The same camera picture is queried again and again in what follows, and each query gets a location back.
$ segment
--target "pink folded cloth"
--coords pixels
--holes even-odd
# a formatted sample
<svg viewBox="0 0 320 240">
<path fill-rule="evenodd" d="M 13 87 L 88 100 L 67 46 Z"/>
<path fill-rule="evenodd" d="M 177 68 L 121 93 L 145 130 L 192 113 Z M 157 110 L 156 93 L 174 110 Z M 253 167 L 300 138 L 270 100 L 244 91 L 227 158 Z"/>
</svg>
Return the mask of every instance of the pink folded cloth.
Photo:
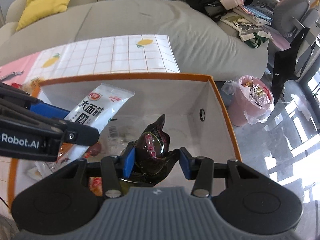
<svg viewBox="0 0 320 240">
<path fill-rule="evenodd" d="M 273 38 L 273 44 L 279 48 L 279 50 L 286 50 L 291 47 L 290 42 L 287 41 L 279 32 L 273 30 L 273 28 L 268 26 L 268 30 Z"/>
<path fill-rule="evenodd" d="M 244 0 L 219 0 L 226 10 L 244 5 Z"/>
</svg>

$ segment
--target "white grid tablecloth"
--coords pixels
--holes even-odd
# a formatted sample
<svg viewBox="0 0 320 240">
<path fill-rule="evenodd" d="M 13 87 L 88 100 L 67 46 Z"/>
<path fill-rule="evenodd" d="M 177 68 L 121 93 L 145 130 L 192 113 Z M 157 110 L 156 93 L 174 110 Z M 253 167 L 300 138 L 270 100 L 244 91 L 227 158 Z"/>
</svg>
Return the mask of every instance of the white grid tablecloth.
<svg viewBox="0 0 320 240">
<path fill-rule="evenodd" d="M 142 39 L 153 42 L 142 48 Z M 49 67 L 43 64 L 60 54 Z M 34 77 L 54 79 L 102 73 L 171 72 L 179 73 L 167 35 L 127 35 L 78 41 L 43 50 L 26 81 Z"/>
</svg>

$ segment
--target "lemon pattern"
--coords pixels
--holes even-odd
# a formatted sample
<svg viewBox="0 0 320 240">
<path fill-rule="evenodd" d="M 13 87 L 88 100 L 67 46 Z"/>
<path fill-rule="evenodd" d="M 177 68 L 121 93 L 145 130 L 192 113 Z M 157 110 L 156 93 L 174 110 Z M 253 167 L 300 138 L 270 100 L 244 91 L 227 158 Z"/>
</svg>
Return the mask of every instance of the lemon pattern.
<svg viewBox="0 0 320 240">
<path fill-rule="evenodd" d="M 43 68 L 50 67 L 54 63 L 56 63 L 60 58 L 60 53 L 56 53 L 53 55 L 53 57 L 49 58 L 43 65 Z"/>
<path fill-rule="evenodd" d="M 137 43 L 137 47 L 138 48 L 143 48 L 146 45 L 149 45 L 153 42 L 153 40 L 149 40 L 149 39 L 145 39 L 145 40 L 141 40 Z"/>
</svg>

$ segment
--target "grommet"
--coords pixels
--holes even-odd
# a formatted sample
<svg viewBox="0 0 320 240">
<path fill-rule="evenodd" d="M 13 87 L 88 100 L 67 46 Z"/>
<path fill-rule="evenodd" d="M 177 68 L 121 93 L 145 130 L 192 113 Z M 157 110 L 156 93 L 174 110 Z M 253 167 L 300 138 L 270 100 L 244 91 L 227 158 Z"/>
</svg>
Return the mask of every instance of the grommet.
<svg viewBox="0 0 320 240">
<path fill-rule="evenodd" d="M 203 122 L 205 120 L 205 111 L 203 108 L 200 109 L 199 116 L 200 120 Z"/>
</svg>

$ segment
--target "book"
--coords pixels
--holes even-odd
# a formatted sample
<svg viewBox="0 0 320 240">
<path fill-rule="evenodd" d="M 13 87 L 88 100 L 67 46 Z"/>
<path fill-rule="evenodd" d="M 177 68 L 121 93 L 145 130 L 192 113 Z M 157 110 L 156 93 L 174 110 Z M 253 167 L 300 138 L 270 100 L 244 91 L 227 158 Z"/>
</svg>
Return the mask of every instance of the book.
<svg viewBox="0 0 320 240">
<path fill-rule="evenodd" d="M 248 6 L 240 6 L 240 8 L 242 9 L 245 9 L 246 11 L 249 11 L 251 14 L 253 14 L 254 16 L 258 17 L 258 18 L 262 18 L 268 22 L 272 22 L 272 18 L 270 18 L 269 16 L 265 15 L 264 13 L 254 9 L 254 8 L 251 8 L 251 7 L 248 7 Z"/>
<path fill-rule="evenodd" d="M 263 25 L 271 25 L 270 22 L 262 19 L 262 18 L 258 18 L 254 15 L 249 15 L 247 13 L 245 13 L 243 10 L 240 10 L 238 7 L 233 8 L 233 11 L 242 16 L 243 18 L 245 18 L 246 20 L 248 20 L 249 22 L 251 22 L 252 24 L 256 25 L 256 26 L 263 26 Z"/>
</svg>

